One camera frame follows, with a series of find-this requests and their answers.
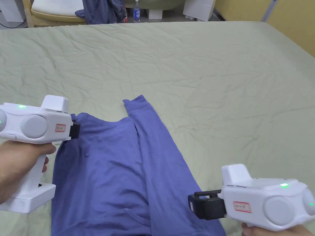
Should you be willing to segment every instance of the plastic water bottle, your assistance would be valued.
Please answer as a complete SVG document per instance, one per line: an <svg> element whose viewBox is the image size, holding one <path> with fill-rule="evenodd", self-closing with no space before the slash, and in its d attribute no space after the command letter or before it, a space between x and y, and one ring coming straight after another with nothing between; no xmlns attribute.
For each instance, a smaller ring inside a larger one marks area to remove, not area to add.
<svg viewBox="0 0 315 236"><path fill-rule="evenodd" d="M136 4L134 7L134 22L140 23L140 7L139 7L139 0L136 0Z"/></svg>

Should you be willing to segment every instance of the hand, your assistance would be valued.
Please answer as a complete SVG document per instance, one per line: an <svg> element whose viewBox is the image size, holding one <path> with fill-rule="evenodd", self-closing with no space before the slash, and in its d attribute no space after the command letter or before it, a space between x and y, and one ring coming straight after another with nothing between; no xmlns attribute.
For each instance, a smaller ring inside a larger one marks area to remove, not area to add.
<svg viewBox="0 0 315 236"><path fill-rule="evenodd" d="M242 236L314 236L303 225L297 225L290 229L275 232L259 227L247 227L245 223L242 224Z"/></svg>
<svg viewBox="0 0 315 236"><path fill-rule="evenodd" d="M0 204L17 189L20 180L36 164L41 155L52 154L56 147L52 143L31 144L6 141L0 145Z"/></svg>

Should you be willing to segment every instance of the light green bed sheet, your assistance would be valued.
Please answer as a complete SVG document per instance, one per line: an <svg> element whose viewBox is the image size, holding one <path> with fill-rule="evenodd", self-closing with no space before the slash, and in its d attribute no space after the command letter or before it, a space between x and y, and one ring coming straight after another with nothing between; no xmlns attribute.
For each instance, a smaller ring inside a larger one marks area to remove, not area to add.
<svg viewBox="0 0 315 236"><path fill-rule="evenodd" d="M222 187L223 165L244 163L253 177L297 178L315 192L314 75L313 57L260 22L0 31L0 103L39 106L53 94L69 98L71 113L117 121L122 100L143 94L202 190ZM222 222L240 235L239 222ZM50 203L0 212L0 231L50 235Z"/></svg>

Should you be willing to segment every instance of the white handheld gripper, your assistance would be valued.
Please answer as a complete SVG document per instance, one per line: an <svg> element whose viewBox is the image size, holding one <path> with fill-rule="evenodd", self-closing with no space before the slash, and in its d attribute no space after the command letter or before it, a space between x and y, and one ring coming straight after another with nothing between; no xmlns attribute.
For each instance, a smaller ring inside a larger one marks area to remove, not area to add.
<svg viewBox="0 0 315 236"><path fill-rule="evenodd" d="M4 103L0 105L0 138L34 144L77 138L80 126L74 125L68 106L67 98L53 95L47 95L41 107ZM38 158L0 210L29 213L54 197L56 185L40 182L45 158Z"/></svg>

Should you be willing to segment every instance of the blue bottle label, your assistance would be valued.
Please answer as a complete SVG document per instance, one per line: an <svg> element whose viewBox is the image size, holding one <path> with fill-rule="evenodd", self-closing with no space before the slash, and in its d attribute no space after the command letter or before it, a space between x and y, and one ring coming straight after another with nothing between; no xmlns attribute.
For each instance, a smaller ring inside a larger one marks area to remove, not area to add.
<svg viewBox="0 0 315 236"><path fill-rule="evenodd" d="M140 19L140 10L138 10L138 9L134 10L134 18L135 19Z"/></svg>

